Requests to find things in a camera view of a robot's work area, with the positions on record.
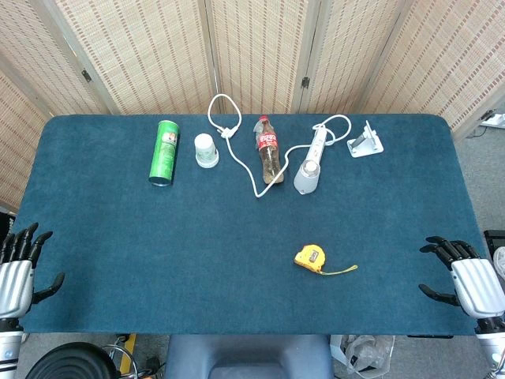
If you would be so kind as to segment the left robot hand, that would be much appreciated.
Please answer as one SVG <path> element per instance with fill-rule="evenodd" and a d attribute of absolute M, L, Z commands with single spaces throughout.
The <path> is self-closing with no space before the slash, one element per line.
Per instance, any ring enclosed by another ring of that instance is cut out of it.
<path fill-rule="evenodd" d="M 44 243 L 53 235 L 46 231 L 35 237 L 38 223 L 18 233 L 8 233 L 1 241 L 1 332 L 21 332 L 20 319 L 63 285 L 65 273 L 41 291 L 34 290 L 35 270 Z"/>

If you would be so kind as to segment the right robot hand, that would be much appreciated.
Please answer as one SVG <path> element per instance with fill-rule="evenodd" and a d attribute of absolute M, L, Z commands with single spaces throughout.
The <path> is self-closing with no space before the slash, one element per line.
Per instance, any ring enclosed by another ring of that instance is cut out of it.
<path fill-rule="evenodd" d="M 445 265 L 454 283 L 454 294 L 434 291 L 425 284 L 419 289 L 430 299 L 462 308 L 477 321 L 478 335 L 504 332 L 504 291 L 489 260 L 468 242 L 440 236 L 426 238 L 422 253 L 434 253 Z"/>

